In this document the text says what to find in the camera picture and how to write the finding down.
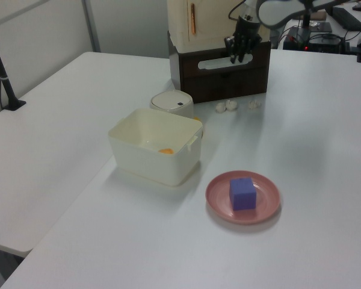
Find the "white plastic bin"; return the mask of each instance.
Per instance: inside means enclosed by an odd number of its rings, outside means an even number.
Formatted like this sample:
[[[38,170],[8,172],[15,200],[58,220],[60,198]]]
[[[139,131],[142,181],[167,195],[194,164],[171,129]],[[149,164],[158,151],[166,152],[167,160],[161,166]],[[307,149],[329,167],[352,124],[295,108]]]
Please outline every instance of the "white plastic bin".
[[[198,162],[201,137],[198,120],[150,108],[135,110],[108,132],[120,168],[170,186],[179,185]]]

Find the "cabinet door handle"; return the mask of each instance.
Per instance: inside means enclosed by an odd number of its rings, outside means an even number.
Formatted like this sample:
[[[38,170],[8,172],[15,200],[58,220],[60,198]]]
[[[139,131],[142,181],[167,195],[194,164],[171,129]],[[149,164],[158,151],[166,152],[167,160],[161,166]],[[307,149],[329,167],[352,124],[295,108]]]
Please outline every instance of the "cabinet door handle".
[[[191,3],[191,33],[193,35],[196,34],[196,27],[195,27],[195,4]]]

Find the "drawer handle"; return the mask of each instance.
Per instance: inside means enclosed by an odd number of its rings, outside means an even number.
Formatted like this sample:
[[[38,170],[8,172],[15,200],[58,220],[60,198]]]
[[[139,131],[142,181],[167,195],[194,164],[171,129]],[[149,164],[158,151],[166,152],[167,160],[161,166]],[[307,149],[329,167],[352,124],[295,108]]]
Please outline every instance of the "drawer handle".
[[[199,69],[219,69],[219,68],[225,68],[225,67],[232,67],[232,66],[239,66],[239,65],[245,65],[253,60],[252,54],[246,54],[243,58],[242,62],[236,61],[234,64],[231,63],[230,57],[224,57],[224,58],[218,58],[218,59],[211,59],[211,60],[205,60],[200,61],[198,63]]]
[[[193,35],[196,34],[196,26],[195,26],[195,4],[191,3],[191,33]]]

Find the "small white object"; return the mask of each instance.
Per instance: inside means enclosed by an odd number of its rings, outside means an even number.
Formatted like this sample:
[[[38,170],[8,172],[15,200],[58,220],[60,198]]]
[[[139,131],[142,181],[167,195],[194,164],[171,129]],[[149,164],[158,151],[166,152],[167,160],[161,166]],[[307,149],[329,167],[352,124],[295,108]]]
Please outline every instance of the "small white object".
[[[217,104],[215,106],[215,111],[217,113],[223,113],[225,110],[226,110],[226,106],[225,106],[224,102],[220,102],[219,104]]]
[[[150,108],[140,108],[108,132],[121,169],[165,185],[179,185],[200,158],[202,123]],[[173,154],[163,154],[171,149]]]
[[[231,101],[230,99],[226,101],[226,108],[228,111],[236,110],[238,103],[236,101]]]
[[[150,108],[194,118],[193,98],[180,90],[170,90],[154,96],[150,101]]]
[[[256,110],[260,106],[261,106],[261,103],[259,101],[249,101],[248,102],[249,110]]]

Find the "keyboard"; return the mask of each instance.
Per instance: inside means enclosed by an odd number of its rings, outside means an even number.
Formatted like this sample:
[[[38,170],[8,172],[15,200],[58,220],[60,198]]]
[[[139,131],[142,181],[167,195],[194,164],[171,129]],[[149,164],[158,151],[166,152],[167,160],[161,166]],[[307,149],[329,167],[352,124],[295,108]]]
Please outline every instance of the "keyboard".
[[[361,22],[343,8],[333,7],[332,17],[345,30],[348,30],[348,31],[361,31]]]

